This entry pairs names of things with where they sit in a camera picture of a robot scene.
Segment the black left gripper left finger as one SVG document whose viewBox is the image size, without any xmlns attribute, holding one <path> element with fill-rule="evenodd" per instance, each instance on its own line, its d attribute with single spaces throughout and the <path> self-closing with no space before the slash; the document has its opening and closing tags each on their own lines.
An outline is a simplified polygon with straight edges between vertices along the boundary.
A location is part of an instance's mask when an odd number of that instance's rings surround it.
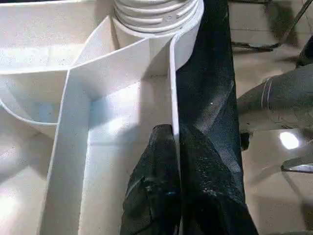
<svg viewBox="0 0 313 235">
<path fill-rule="evenodd" d="M 180 220 L 180 178 L 172 126 L 157 125 L 130 176 L 120 234 L 177 235 Z"/>
</svg>

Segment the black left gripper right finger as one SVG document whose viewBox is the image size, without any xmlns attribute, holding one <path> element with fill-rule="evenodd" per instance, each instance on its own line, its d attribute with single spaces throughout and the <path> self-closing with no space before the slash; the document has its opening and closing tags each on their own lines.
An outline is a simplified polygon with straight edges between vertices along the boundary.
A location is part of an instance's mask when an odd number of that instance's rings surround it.
<svg viewBox="0 0 313 235">
<path fill-rule="evenodd" d="M 182 233 L 256 235 L 244 194 L 213 143 L 193 126 L 180 127 Z"/>
</svg>

